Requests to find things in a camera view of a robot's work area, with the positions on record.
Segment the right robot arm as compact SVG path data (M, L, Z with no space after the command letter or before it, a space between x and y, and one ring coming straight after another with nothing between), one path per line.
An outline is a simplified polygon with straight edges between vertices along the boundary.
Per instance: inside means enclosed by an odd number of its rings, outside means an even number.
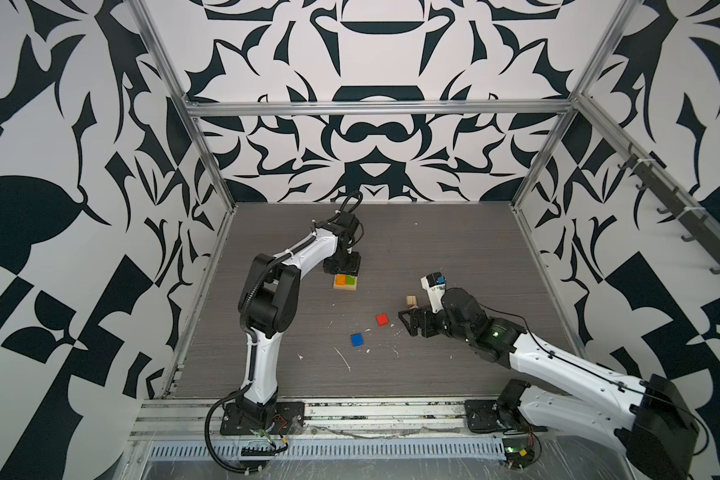
M430 306L399 312L410 335L459 340L483 360L557 388L507 385L496 402L501 423L586 438L650 479L690 478L697 439L708 431L672 381L591 363L534 334L524 317L483 305L462 288L438 287L430 298Z

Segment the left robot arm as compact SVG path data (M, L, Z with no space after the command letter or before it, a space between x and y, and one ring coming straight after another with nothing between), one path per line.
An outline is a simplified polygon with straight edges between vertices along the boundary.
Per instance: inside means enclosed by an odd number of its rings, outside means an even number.
M361 256L355 251L355 234L360 227L354 214L338 212L313 224L308 235L282 252L254 258L238 303L247 360L236 405L247 414L274 414L279 350L297 313L302 279L317 266L333 276L358 275Z

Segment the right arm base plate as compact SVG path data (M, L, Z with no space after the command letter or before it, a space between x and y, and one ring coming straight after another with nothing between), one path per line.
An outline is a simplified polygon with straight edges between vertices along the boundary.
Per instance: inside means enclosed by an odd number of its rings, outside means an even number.
M466 400L464 409L466 425L472 433L490 434L516 429L517 421L496 400Z

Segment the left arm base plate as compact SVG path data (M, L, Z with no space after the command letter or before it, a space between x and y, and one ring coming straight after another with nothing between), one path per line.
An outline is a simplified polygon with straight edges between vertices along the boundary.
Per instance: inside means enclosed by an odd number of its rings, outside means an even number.
M304 426L304 416L303 402L257 404L241 399L224 406L220 434L242 436L264 430L271 435L287 435Z

